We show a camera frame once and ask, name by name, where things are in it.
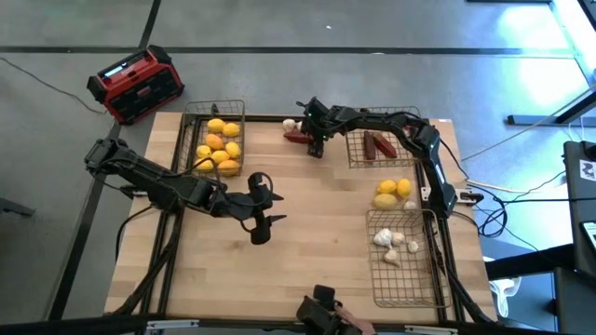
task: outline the gray floor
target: gray floor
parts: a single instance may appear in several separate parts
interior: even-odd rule
[[[52,13],[61,19],[48,20],[44,24],[51,29],[40,34],[37,25],[42,20],[35,15],[41,14],[34,12],[47,9],[33,1],[5,3],[0,45],[136,45],[151,6],[150,1],[93,3],[101,15],[90,15],[87,2],[55,1]],[[251,0],[205,1],[200,7],[190,1],[164,1],[151,41],[163,46],[566,47],[546,6],[473,6],[464,0],[373,4]],[[62,14],[55,13],[57,8]],[[34,21],[35,30],[28,21]],[[5,25],[13,31],[5,33]],[[87,77],[124,55],[1,56],[94,103],[85,89]],[[550,114],[587,87],[576,62],[569,59],[171,56],[186,90],[166,110],[181,111],[188,101],[243,99],[248,113],[298,114],[294,102],[314,95],[330,105],[413,104],[424,116],[454,120],[462,156],[518,131],[505,126],[507,114]],[[83,157],[94,140],[106,134],[111,117],[86,112],[2,62],[0,110],[2,196],[37,208],[34,219],[0,216],[0,323],[39,320],[90,183]],[[121,137],[142,153],[152,123],[153,117],[147,117],[124,128]],[[593,129],[585,134],[596,139]],[[564,129],[535,129],[464,166],[474,180],[527,189],[563,170],[560,156],[567,140]],[[104,191],[66,317],[102,313],[114,267],[115,232],[129,206],[123,195]],[[566,205],[511,206],[510,216],[510,229],[539,248],[571,239]],[[508,234],[500,239],[526,247]]]

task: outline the sausage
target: sausage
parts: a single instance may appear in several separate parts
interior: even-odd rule
[[[292,141],[294,143],[302,143],[302,144],[307,144],[311,139],[310,136],[305,135],[296,129],[283,134],[283,137],[288,139],[288,141]]]
[[[374,142],[374,146],[387,156],[387,158],[398,158],[398,151],[380,133],[372,135],[372,141]]]
[[[373,134],[369,131],[364,131],[362,135],[362,148],[364,148],[364,159],[375,160],[376,149],[374,148]]]

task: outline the red portable radio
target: red portable radio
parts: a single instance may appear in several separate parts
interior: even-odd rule
[[[120,125],[131,125],[180,97],[184,85],[166,51],[149,46],[91,76],[87,89]]]

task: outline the table leg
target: table leg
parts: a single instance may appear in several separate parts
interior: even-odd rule
[[[35,209],[27,208],[5,198],[0,198],[0,211],[13,212],[23,216],[32,216],[35,213]]]
[[[568,244],[521,256],[485,263],[489,280],[553,271],[556,267],[574,268],[574,245]]]

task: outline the wooden tabletop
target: wooden tabletop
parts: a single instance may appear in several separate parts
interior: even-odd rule
[[[146,158],[170,167],[180,118],[179,113],[156,115]],[[451,120],[431,123],[459,157]],[[436,323],[434,309],[381,308],[373,301],[365,214],[379,181],[408,178],[415,183],[413,167],[349,168],[343,137],[327,142],[324,157],[315,159],[305,154],[303,145],[287,142],[282,134],[279,124],[247,123],[242,176],[224,182],[231,191],[247,192],[246,178],[255,171],[266,172],[285,200],[276,202],[265,215],[287,214],[288,218],[274,223],[268,243],[253,246],[237,221],[186,210],[168,315],[295,320],[302,297],[312,295],[313,287],[321,284],[336,288],[336,299],[357,317],[375,323]],[[447,180],[463,187],[464,177],[442,147],[440,158]],[[417,199],[418,187],[413,188],[411,199]],[[146,199],[135,199],[130,212],[147,205]],[[456,210],[472,215],[469,207],[457,205]],[[155,210],[129,223],[106,312],[120,306],[145,275],[158,218]],[[484,313],[496,319],[476,228],[456,216],[449,219],[449,226],[460,281]],[[453,318],[453,310],[448,312]]]

